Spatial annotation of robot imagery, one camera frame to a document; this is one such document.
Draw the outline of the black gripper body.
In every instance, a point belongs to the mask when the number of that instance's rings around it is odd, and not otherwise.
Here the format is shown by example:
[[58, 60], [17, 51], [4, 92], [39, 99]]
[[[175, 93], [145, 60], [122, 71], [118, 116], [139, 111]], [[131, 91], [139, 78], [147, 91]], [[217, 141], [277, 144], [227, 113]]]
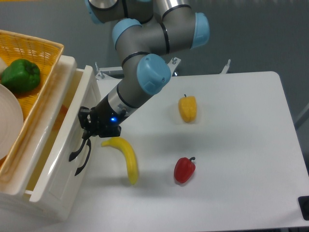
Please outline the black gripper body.
[[91, 132], [101, 138], [119, 137], [120, 124], [132, 113], [118, 93], [109, 93], [90, 111]]

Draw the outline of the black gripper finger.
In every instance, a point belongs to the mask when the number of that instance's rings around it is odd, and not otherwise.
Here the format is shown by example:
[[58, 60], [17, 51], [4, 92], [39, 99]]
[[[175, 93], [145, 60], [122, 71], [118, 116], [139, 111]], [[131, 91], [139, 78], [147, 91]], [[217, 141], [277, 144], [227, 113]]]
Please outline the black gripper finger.
[[86, 131], [90, 131], [93, 129], [92, 124], [91, 124], [91, 112], [92, 110], [85, 106], [81, 106], [79, 109], [80, 126], [82, 129]]
[[90, 137], [95, 137], [95, 136], [96, 136], [96, 134], [93, 131], [84, 130], [84, 132], [82, 134], [82, 139], [88, 140]]

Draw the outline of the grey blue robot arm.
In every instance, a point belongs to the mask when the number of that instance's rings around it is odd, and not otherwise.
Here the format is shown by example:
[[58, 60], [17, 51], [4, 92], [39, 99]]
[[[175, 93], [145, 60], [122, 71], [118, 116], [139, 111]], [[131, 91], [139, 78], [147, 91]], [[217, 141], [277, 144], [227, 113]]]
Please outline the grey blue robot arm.
[[159, 93], [172, 74], [163, 56], [206, 44], [208, 19], [187, 0], [88, 0], [96, 23], [116, 21], [114, 48], [124, 78], [93, 108], [81, 107], [83, 139], [116, 137], [120, 124]]

